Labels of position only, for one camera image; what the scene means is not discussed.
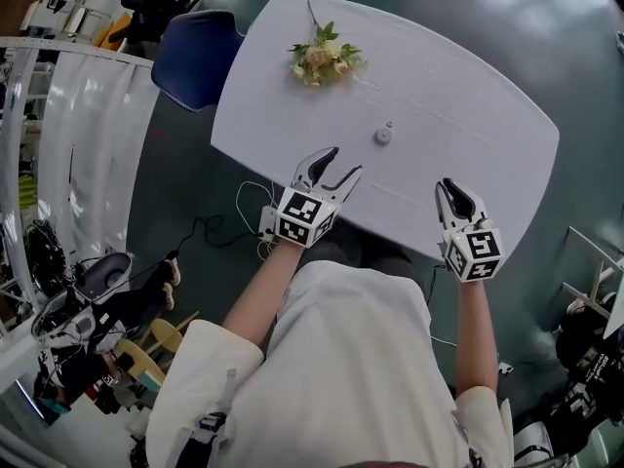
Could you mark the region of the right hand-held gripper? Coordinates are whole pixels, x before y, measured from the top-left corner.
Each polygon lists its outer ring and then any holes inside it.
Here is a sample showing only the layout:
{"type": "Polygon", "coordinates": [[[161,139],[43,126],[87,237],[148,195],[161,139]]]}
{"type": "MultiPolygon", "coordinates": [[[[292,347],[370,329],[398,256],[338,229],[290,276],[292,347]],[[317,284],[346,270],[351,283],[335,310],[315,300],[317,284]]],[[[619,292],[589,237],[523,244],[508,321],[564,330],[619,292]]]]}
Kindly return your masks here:
{"type": "Polygon", "coordinates": [[[502,264],[503,247],[483,200],[449,177],[436,183],[435,200],[443,226],[438,246],[448,269],[461,283],[492,278],[502,264]]]}

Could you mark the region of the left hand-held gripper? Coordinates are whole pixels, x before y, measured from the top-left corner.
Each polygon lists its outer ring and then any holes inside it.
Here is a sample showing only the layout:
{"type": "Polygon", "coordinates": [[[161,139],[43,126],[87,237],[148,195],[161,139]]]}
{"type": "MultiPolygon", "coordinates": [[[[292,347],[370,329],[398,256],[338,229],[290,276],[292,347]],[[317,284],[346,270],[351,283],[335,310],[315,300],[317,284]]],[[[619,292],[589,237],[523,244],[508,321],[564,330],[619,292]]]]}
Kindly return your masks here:
{"type": "Polygon", "coordinates": [[[316,244],[333,227],[337,215],[359,182],[363,168],[354,167],[338,184],[318,183],[338,153],[337,147],[321,149],[302,160],[282,195],[274,234],[304,249],[316,244]]]}

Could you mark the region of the person's left forearm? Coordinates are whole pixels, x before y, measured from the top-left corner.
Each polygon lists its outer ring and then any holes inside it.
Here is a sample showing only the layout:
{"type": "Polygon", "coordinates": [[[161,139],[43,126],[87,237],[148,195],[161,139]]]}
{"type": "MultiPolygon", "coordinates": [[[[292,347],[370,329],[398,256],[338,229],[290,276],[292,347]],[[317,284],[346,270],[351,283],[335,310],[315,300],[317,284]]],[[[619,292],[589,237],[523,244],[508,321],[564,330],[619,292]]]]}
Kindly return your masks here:
{"type": "Polygon", "coordinates": [[[257,347],[277,316],[304,248],[280,241],[225,317],[222,326],[257,347]]]}

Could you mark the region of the person's right forearm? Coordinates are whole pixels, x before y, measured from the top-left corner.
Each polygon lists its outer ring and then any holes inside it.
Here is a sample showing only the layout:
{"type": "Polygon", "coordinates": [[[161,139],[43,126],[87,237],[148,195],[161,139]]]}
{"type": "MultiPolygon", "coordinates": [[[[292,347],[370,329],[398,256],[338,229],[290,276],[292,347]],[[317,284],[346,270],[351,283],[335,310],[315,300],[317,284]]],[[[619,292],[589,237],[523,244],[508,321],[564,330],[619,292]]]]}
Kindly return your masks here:
{"type": "Polygon", "coordinates": [[[486,387],[496,392],[498,357],[488,298],[482,281],[458,285],[455,385],[458,395],[486,387]]]}

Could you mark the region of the white socket box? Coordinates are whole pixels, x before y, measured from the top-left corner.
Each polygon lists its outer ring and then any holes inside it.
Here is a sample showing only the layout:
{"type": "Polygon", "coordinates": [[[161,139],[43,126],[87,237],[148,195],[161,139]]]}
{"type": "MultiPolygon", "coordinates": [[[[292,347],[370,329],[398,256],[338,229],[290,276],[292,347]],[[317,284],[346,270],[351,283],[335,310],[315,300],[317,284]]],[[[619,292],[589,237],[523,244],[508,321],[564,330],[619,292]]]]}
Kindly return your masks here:
{"type": "Polygon", "coordinates": [[[275,235],[277,210],[270,205],[262,208],[258,225],[258,237],[261,241],[270,243],[275,235]]]}

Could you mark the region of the white tablecloth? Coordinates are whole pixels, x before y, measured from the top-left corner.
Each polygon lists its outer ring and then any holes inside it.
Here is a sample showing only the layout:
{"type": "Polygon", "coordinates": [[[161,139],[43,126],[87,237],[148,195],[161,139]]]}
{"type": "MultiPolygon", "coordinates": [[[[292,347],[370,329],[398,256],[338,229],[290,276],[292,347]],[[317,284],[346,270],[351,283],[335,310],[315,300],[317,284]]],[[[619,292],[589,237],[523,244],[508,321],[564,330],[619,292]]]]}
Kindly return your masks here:
{"type": "Polygon", "coordinates": [[[324,183],[363,168],[341,217],[436,258],[437,181],[477,194],[511,254],[540,205],[559,138],[511,81],[420,24],[344,0],[269,0],[230,68],[211,143],[281,186],[305,157],[337,147],[324,183]],[[312,31],[307,1],[320,24],[334,21],[340,42],[362,50],[367,65],[356,77],[321,88],[293,77],[288,49],[312,31]],[[394,137],[376,145],[387,122],[394,137]]]}

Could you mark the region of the person's dark trousers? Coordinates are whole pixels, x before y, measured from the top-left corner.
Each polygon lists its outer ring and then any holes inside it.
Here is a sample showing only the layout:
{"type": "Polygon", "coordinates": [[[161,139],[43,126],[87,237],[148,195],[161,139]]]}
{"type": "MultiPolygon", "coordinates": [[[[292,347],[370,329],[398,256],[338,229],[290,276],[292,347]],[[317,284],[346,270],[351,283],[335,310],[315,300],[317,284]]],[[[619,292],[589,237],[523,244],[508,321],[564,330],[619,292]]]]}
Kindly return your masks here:
{"type": "Polygon", "coordinates": [[[422,276],[404,249],[342,220],[303,254],[293,281],[335,306],[426,309],[422,276]]]}

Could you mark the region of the yellow flower bouquet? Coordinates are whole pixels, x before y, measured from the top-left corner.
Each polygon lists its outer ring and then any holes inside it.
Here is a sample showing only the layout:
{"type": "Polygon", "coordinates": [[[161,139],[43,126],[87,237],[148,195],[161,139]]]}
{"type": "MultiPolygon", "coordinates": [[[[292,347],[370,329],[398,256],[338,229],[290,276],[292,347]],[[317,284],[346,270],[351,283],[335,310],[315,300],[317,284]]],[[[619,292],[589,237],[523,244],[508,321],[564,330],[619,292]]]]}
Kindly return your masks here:
{"type": "Polygon", "coordinates": [[[292,76],[310,88],[321,88],[346,77],[356,77],[367,65],[362,50],[352,43],[338,40],[340,34],[335,31],[333,20],[320,24],[310,1],[307,1],[307,11],[312,21],[309,39],[292,44],[288,49],[292,55],[292,76]]]}

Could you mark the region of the blue chair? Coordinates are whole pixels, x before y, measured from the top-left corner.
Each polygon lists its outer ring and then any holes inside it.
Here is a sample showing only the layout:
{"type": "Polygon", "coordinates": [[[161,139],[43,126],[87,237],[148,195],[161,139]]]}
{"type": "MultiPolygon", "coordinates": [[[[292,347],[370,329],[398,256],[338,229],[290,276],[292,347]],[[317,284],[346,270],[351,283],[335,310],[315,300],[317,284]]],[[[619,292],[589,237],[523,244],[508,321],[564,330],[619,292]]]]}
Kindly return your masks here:
{"type": "Polygon", "coordinates": [[[173,18],[151,69],[152,82],[182,108],[216,105],[245,35],[227,10],[203,10],[173,18]]]}

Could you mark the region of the person's white shirt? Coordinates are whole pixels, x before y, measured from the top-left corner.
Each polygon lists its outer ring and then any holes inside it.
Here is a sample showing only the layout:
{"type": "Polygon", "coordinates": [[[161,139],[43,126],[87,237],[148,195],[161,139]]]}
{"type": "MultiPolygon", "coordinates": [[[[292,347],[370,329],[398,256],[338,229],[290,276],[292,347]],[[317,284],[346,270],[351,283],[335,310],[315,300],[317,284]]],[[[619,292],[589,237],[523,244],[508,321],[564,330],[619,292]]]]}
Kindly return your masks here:
{"type": "Polygon", "coordinates": [[[451,395],[430,320],[414,281],[314,261],[293,277],[266,351],[192,322],[150,414],[149,467],[174,468],[216,412],[209,468],[511,468],[495,393],[451,395]]]}

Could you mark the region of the white curtain sheet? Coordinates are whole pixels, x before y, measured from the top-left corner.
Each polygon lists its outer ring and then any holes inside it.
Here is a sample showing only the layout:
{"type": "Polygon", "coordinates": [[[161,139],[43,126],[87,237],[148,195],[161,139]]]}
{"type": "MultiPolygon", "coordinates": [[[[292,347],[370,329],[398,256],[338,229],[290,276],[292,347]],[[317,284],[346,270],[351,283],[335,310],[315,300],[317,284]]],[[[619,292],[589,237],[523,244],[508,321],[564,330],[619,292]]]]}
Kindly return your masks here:
{"type": "Polygon", "coordinates": [[[16,276],[27,279],[20,212],[25,105],[39,80],[35,197],[27,210],[55,227],[65,256],[124,251],[137,167],[158,90],[151,68],[56,51],[15,49],[0,112],[0,231],[16,276]]]}

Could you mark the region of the white rounded device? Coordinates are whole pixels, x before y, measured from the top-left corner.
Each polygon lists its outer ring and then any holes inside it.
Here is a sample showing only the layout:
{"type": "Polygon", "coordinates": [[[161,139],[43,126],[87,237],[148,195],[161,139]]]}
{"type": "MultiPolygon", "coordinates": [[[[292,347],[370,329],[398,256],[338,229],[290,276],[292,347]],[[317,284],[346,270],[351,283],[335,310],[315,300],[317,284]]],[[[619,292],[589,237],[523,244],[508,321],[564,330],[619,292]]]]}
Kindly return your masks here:
{"type": "Polygon", "coordinates": [[[554,451],[546,425],[535,421],[518,431],[513,437],[514,466],[523,467],[549,461],[554,451]]]}

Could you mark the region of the round wooden stool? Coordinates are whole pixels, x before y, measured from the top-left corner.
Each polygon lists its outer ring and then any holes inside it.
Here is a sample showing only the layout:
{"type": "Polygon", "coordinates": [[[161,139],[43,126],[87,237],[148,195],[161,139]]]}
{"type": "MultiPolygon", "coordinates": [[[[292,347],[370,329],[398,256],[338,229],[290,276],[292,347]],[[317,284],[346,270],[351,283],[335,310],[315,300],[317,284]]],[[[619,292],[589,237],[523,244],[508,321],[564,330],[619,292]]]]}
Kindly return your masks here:
{"type": "Polygon", "coordinates": [[[152,392],[160,391],[165,373],[138,345],[122,338],[117,342],[114,353],[117,358],[129,357],[133,361],[128,374],[134,381],[152,392]]]}

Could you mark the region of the white metal table frame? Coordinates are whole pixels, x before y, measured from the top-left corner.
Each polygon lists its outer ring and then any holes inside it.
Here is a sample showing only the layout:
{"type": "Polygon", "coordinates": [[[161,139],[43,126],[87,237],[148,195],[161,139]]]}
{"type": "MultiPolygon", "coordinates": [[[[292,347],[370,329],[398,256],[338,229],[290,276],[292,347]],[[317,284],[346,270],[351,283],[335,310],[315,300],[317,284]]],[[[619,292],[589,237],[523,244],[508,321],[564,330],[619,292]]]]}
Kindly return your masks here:
{"type": "Polygon", "coordinates": [[[581,300],[586,307],[589,307],[604,319],[605,326],[602,339],[607,340],[624,326],[624,254],[619,259],[613,259],[597,244],[572,226],[567,228],[567,234],[579,239],[584,246],[595,254],[598,258],[598,264],[588,292],[582,292],[569,283],[562,283],[562,289],[565,293],[572,295],[574,299],[581,300]],[[615,291],[613,304],[610,309],[607,309],[598,303],[598,291],[603,283],[615,275],[619,276],[619,285],[615,291]]]}

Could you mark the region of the white metal rack frame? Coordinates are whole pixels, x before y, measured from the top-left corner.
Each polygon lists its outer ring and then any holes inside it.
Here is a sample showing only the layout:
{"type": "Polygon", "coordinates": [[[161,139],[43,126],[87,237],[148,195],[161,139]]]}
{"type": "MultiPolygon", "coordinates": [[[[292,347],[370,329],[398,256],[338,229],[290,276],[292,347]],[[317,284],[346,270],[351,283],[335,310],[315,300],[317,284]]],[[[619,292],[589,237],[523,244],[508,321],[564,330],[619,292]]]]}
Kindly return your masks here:
{"type": "Polygon", "coordinates": [[[96,48],[91,45],[76,44],[60,40],[49,40],[31,37],[0,37],[0,48],[32,49],[38,51],[56,51],[82,56],[97,57],[100,59],[111,59],[119,62],[133,64],[137,66],[151,68],[153,61],[139,58],[125,53],[96,48]]]}

